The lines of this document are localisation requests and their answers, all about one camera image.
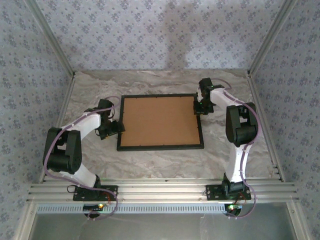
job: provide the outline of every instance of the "marble surface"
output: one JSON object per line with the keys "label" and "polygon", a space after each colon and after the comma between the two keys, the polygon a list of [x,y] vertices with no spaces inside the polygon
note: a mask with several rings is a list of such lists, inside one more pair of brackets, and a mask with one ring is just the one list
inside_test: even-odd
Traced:
{"label": "marble surface", "polygon": [[[92,71],[77,72],[64,118],[67,124],[107,96],[195,93],[202,78],[222,78],[233,87],[230,93],[252,101],[245,73],[222,70]],[[115,118],[119,118],[120,107]],[[231,143],[225,134],[226,111],[201,116],[204,149],[118,152],[117,136],[103,141],[91,132],[82,141],[82,161],[101,178],[222,178],[229,162]],[[251,148],[247,177],[275,178],[266,142],[260,136]]]}

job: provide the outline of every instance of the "purple cable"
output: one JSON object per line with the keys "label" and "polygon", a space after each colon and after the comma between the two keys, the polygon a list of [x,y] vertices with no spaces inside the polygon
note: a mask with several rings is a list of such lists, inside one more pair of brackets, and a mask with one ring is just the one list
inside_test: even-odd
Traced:
{"label": "purple cable", "polygon": [[52,150],[54,149],[56,142],[58,141],[58,139],[61,137],[61,135],[62,135],[66,130],[70,129],[72,126],[78,124],[78,123],[81,122],[83,119],[85,119],[86,117],[88,117],[88,116],[90,116],[90,115],[92,115],[92,114],[96,114],[96,113],[100,113],[100,112],[112,110],[112,109],[114,109],[114,108],[116,108],[117,106],[120,105],[121,100],[120,100],[119,97],[117,97],[117,96],[108,96],[108,97],[106,97],[105,99],[110,99],[110,98],[116,98],[116,99],[118,99],[118,103],[117,103],[116,105],[112,106],[112,107],[104,108],[104,109],[98,109],[98,110],[95,110],[95,111],[91,111],[91,112],[89,112],[88,114],[82,115],[82,116],[79,117],[77,120],[75,120],[73,123],[71,123],[71,124],[69,124],[68,126],[66,126],[65,128],[63,128],[63,129],[58,133],[58,135],[54,138],[54,140],[53,140],[51,146],[49,147],[49,150],[48,150],[48,152],[47,152],[47,154],[46,154],[46,156],[45,156],[44,163],[43,163],[43,168],[44,168],[45,174],[46,174],[47,176],[53,178],[53,179],[65,180],[65,181],[68,181],[68,182],[70,182],[70,183],[72,183],[72,184],[77,185],[77,186],[80,187],[80,188],[84,188],[84,189],[88,189],[88,190],[94,190],[94,191],[103,191],[103,192],[107,192],[107,193],[113,195],[113,197],[114,197],[114,199],[115,199],[115,207],[114,207],[114,209],[112,210],[112,212],[110,212],[110,213],[107,214],[107,215],[98,217],[98,218],[93,218],[93,220],[96,220],[96,219],[97,219],[97,220],[106,219],[106,218],[110,217],[111,215],[113,215],[113,214],[116,212],[116,210],[117,210],[117,208],[118,208],[118,202],[119,202],[119,201],[118,201],[118,198],[117,198],[117,195],[115,195],[113,191],[110,191],[110,190],[108,190],[108,189],[88,187],[88,186],[85,186],[85,185],[80,184],[79,182],[77,182],[77,181],[75,181],[75,180],[69,179],[69,178],[67,178],[67,177],[54,176],[54,175],[52,175],[52,174],[48,171],[47,165],[48,165],[49,156],[50,156]]}
{"label": "purple cable", "polygon": [[249,216],[249,215],[253,212],[253,210],[255,209],[256,203],[257,203],[257,194],[256,194],[256,191],[254,190],[254,188],[253,188],[252,186],[250,186],[250,185],[247,183],[247,181],[246,181],[245,178],[244,178],[244,174],[243,174],[243,172],[244,172],[244,171],[243,171],[243,170],[244,170],[243,167],[244,167],[244,166],[243,166],[243,164],[244,164],[244,160],[245,160],[245,155],[246,155],[246,149],[247,149],[247,147],[250,146],[250,145],[252,145],[252,144],[255,142],[255,140],[258,138],[258,136],[261,134],[261,129],[262,129],[262,128],[261,128],[261,122],[260,122],[260,119],[259,119],[257,113],[256,113],[250,106],[248,106],[245,102],[240,101],[240,100],[238,100],[238,99],[236,99],[236,98],[233,98],[232,96],[228,95],[227,90],[232,89],[232,86],[231,86],[226,80],[223,80],[223,79],[221,79],[221,78],[212,78],[212,79],[213,79],[213,80],[219,80],[219,81],[222,81],[222,82],[224,82],[225,84],[227,84],[229,87],[224,89],[223,94],[224,94],[228,99],[230,99],[231,101],[234,101],[235,103],[241,104],[241,105],[245,106],[246,108],[248,108],[248,109],[250,110],[250,112],[252,112],[252,114],[254,115],[254,117],[255,117],[255,119],[256,119],[256,121],[257,121],[257,124],[258,124],[257,134],[256,134],[255,138],[254,138],[252,141],[250,141],[249,143],[247,143],[247,144],[244,146],[243,152],[242,152],[242,155],[241,155],[241,160],[240,160],[240,176],[241,176],[241,179],[242,179],[244,185],[246,185],[246,186],[252,191],[252,193],[253,193],[253,205],[252,205],[252,208],[251,208],[246,214],[244,214],[244,215],[242,215],[242,216],[235,216],[235,215],[233,215],[233,214],[228,213],[228,216],[232,216],[232,217],[234,217],[234,218],[236,218],[236,219],[241,219],[241,218],[245,218],[245,217]]}

